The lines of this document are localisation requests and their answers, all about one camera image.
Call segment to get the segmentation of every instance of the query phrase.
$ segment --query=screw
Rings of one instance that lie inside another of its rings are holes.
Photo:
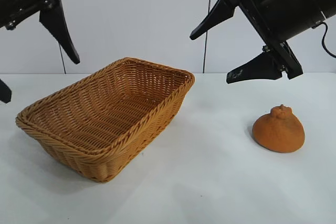
[[[53,4],[49,0],[45,0],[44,4],[46,5],[47,9],[52,9],[53,8]]]
[[[263,47],[263,51],[264,51],[264,52],[270,52],[270,49],[269,49],[268,46],[264,46],[264,47]]]
[[[9,23],[6,25],[6,29],[7,29],[7,30],[14,30],[14,29],[15,29],[15,20],[9,22]]]

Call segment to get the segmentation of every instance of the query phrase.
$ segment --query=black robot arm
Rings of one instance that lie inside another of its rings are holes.
[[[227,75],[227,83],[252,79],[276,80],[285,71],[289,79],[303,74],[287,40],[336,14],[336,0],[218,0],[191,33],[192,40],[233,17],[239,6],[265,46],[252,61]]]
[[[0,0],[0,28],[14,30],[26,18],[40,12],[39,21],[63,47],[69,58],[80,62],[78,53],[71,41],[64,17],[61,0]],[[11,101],[10,88],[0,81],[0,100]]]

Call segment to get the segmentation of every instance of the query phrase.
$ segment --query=basket rim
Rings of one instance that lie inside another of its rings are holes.
[[[118,136],[109,146],[93,150],[93,151],[88,151],[85,148],[76,146],[72,144],[71,142],[67,141],[66,139],[57,136],[53,132],[50,132],[44,128],[39,127],[37,124],[32,123],[29,120],[29,116],[38,110],[41,106],[45,106],[59,97],[63,97],[69,93],[72,92],[77,92],[81,87],[88,85],[90,82],[92,82],[96,77],[104,74],[107,70],[111,70],[115,68],[116,66],[127,62],[127,61],[133,61],[133,62],[138,62],[141,64],[145,65],[151,65],[155,66],[158,68],[163,68],[166,70],[171,70],[171,71],[176,71],[177,73],[180,73],[182,75],[185,75],[187,78],[185,82],[180,85],[176,90],[174,90],[171,94],[169,94],[168,97],[166,97],[163,101],[161,101],[157,106],[155,106],[153,109],[151,109],[146,115],[144,115],[137,123],[133,126],[131,126],[125,133],[121,134]],[[129,142],[128,140],[133,138],[145,125],[146,123],[150,120],[150,118],[154,117],[158,112],[160,112],[167,104],[171,102],[171,100],[177,96],[178,94],[183,93],[184,95],[188,92],[188,90],[192,87],[192,85],[195,82],[195,77],[192,73],[186,71],[186,70],[181,70],[181,69],[176,69],[173,67],[169,67],[166,65],[162,65],[159,63],[154,63],[146,60],[141,60],[138,58],[132,58],[132,57],[125,57],[120,60],[117,60],[106,67],[98,70],[97,72],[59,90],[54,92],[53,94],[46,96],[33,104],[25,107],[20,113],[18,113],[16,117],[16,124],[19,128],[27,128],[29,127],[31,131],[35,131],[39,133],[39,139],[38,141],[41,141],[41,139],[48,138],[48,142],[56,142],[58,145],[62,146],[63,151],[64,149],[68,149],[70,152],[77,152],[80,153],[80,155],[84,156],[106,156],[111,153],[115,153],[119,151],[120,149],[126,147],[127,143]]]

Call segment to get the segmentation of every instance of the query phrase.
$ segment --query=white backdrop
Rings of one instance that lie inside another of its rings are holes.
[[[194,73],[202,72],[205,35],[190,32],[207,14],[209,0],[63,0],[70,34],[80,53],[74,65],[63,52],[68,73],[92,73],[123,58],[137,57]],[[216,0],[211,0],[211,7]],[[327,46],[336,52],[336,17]],[[323,28],[289,41],[305,72],[335,72],[336,60],[321,47]],[[58,44],[38,15],[15,31],[0,30],[0,73],[63,73]],[[262,40],[239,8],[208,33],[206,72],[228,72],[261,53]]]

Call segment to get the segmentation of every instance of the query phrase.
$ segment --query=woven basket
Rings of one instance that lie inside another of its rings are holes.
[[[16,124],[56,160],[108,182],[171,122],[194,81],[124,58],[28,106]]]

